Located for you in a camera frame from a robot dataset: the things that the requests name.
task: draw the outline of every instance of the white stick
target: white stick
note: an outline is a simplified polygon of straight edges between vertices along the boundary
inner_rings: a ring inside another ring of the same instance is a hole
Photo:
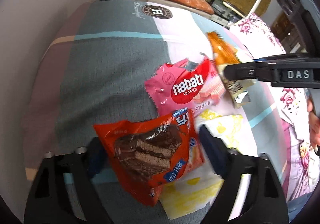
[[[247,19],[249,18],[250,14],[252,14],[252,13],[254,13],[254,12],[256,11],[256,9],[258,8],[258,6],[259,6],[259,4],[260,4],[261,1],[262,1],[262,0],[257,0],[257,1],[256,1],[256,3],[253,5],[251,11],[249,12],[249,14],[248,14],[248,16],[247,16]]]

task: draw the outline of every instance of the red package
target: red package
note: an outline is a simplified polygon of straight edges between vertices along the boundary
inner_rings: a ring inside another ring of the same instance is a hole
[[[149,121],[95,125],[122,187],[154,206],[162,185],[204,162],[191,111],[183,108]]]

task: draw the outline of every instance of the logo emblem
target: logo emblem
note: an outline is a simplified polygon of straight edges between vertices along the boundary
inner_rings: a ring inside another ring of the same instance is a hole
[[[142,12],[148,16],[152,16],[159,19],[170,19],[172,13],[167,8],[153,5],[143,6]]]
[[[312,69],[282,70],[282,81],[313,82],[314,81],[313,70]]]
[[[177,104],[191,101],[201,90],[209,76],[210,61],[206,60],[194,71],[185,70],[173,83],[171,98]]]
[[[166,85],[171,85],[174,82],[174,75],[170,72],[166,72],[163,76],[162,76],[162,81],[164,82],[164,84]]]

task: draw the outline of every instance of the bed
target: bed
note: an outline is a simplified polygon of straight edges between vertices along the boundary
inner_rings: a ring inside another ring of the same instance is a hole
[[[146,5],[165,11],[166,17],[158,12],[144,13]],[[157,117],[144,81],[163,63],[184,58],[199,62],[200,53],[213,58],[205,35],[212,31],[235,48],[246,50],[228,30],[186,10],[129,0],[81,5],[45,52],[22,121],[30,183],[46,152],[65,154],[87,146],[96,136],[93,124]],[[225,95],[214,110],[221,115],[242,114],[246,134],[254,138],[257,153],[269,154],[283,182],[286,144],[273,95],[268,85],[261,82],[250,87],[249,94],[251,102],[240,109],[235,109],[231,98]],[[150,208],[134,201],[122,190],[108,166],[93,182],[115,223],[140,223],[142,217],[146,223],[199,223],[209,209],[207,205],[169,221],[159,203]],[[67,177],[67,183],[74,196],[74,211],[81,215],[71,177]],[[128,214],[121,214],[123,209]]]

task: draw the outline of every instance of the person's hand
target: person's hand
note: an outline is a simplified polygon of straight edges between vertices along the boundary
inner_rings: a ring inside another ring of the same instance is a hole
[[[313,104],[308,100],[307,111],[309,112],[310,143],[313,148],[320,146],[320,119],[313,113]]]

